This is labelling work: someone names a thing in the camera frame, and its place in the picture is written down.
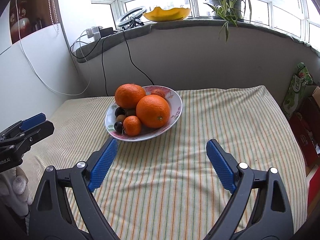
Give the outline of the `white gloved left hand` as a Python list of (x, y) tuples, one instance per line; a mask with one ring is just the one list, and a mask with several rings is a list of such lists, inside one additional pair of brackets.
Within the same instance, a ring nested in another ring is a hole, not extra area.
[(28, 178), (19, 166), (1, 173), (1, 201), (18, 217), (28, 215), (33, 200), (28, 189)]

